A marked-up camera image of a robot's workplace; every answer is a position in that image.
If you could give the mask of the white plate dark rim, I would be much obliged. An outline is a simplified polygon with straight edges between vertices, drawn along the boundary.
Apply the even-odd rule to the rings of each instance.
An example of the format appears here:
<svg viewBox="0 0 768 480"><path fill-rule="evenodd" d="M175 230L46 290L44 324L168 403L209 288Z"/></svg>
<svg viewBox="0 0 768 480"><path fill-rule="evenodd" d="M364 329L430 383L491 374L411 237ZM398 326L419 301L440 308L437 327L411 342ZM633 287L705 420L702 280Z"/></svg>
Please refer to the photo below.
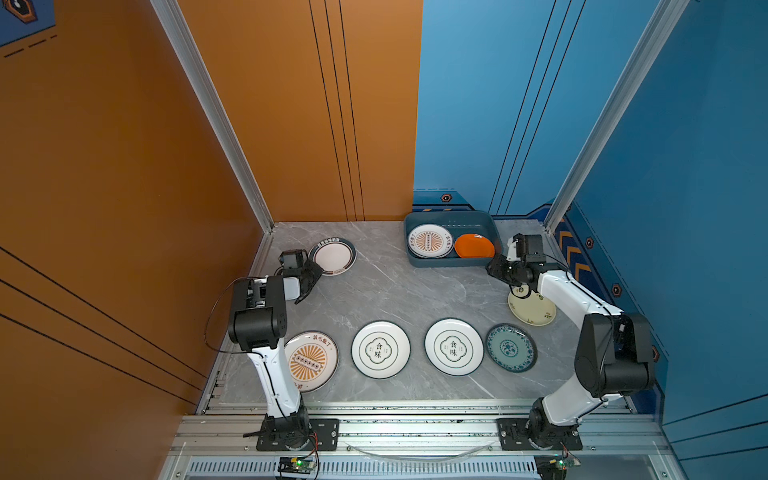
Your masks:
<svg viewBox="0 0 768 480"><path fill-rule="evenodd" d="M312 247L309 258L321 267L324 276L337 276L352 268L357 250L344 238L329 237Z"/></svg>

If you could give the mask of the orange plastic plate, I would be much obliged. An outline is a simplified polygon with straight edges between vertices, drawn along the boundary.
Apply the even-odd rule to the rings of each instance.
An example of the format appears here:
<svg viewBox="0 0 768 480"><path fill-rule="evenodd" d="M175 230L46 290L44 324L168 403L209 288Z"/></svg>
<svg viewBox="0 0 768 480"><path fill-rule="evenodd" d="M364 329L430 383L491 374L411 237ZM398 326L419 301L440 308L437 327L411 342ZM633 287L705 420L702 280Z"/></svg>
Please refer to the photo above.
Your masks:
<svg viewBox="0 0 768 480"><path fill-rule="evenodd" d="M454 243L454 250L459 258L492 258L496 249L491 240L483 235L468 233L459 236Z"/></svg>

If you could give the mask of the cream plate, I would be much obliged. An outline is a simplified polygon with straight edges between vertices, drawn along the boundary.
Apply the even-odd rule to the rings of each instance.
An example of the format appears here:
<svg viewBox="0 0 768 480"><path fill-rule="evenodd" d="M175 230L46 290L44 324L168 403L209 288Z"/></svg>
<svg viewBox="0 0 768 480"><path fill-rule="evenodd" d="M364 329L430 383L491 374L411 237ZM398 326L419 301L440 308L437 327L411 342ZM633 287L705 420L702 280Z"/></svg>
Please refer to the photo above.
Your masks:
<svg viewBox="0 0 768 480"><path fill-rule="evenodd" d="M512 286L507 299L512 314L521 322L535 327L552 323L556 317L555 304L527 285Z"/></svg>

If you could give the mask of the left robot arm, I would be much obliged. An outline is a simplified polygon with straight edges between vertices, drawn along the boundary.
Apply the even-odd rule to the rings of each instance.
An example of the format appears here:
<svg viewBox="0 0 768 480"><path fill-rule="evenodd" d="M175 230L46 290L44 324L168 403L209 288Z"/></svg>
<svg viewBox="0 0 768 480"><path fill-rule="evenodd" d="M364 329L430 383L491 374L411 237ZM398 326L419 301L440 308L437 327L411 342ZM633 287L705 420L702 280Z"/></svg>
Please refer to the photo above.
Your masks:
<svg viewBox="0 0 768 480"><path fill-rule="evenodd" d="M279 263L270 276L233 282L228 336L254 365L266 396L267 411L254 435L266 447L312 449L316 436L285 353L287 303L304 300L323 269L304 250L282 252Z"/></svg>

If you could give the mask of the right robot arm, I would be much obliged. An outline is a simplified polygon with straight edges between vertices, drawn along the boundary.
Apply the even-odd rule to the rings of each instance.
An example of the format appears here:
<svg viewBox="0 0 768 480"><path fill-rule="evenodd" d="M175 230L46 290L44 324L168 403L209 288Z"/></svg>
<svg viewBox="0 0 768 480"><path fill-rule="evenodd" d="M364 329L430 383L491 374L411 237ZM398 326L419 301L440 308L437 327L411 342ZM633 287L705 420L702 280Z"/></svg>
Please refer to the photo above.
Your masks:
<svg viewBox="0 0 768 480"><path fill-rule="evenodd" d="M645 317L600 299L557 263L510 261L497 255L486 271L512 288L525 286L552 301L579 329L574 374L536 400L529 412L526 435L534 448L561 446L602 405L653 388L655 363Z"/></svg>

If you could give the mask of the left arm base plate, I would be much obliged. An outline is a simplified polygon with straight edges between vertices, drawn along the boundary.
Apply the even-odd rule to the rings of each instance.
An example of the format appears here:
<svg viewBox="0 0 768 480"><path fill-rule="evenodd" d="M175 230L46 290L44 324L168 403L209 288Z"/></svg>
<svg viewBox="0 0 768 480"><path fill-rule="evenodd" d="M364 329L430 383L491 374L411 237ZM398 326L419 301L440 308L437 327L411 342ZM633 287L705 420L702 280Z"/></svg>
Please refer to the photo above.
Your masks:
<svg viewBox="0 0 768 480"><path fill-rule="evenodd" d="M258 431L259 452L320 452L338 447L340 421L336 418L314 418L308 421L265 418Z"/></svg>

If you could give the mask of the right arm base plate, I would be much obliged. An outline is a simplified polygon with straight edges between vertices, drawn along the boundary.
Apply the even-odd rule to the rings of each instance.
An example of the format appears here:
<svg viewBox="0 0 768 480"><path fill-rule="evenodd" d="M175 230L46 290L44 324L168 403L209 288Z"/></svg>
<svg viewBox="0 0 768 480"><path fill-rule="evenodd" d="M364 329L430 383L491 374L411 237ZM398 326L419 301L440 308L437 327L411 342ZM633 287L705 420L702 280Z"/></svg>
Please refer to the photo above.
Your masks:
<svg viewBox="0 0 768 480"><path fill-rule="evenodd" d="M578 427L555 426L547 422L533 424L530 419L499 418L497 433L504 451L581 451L583 443Z"/></svg>

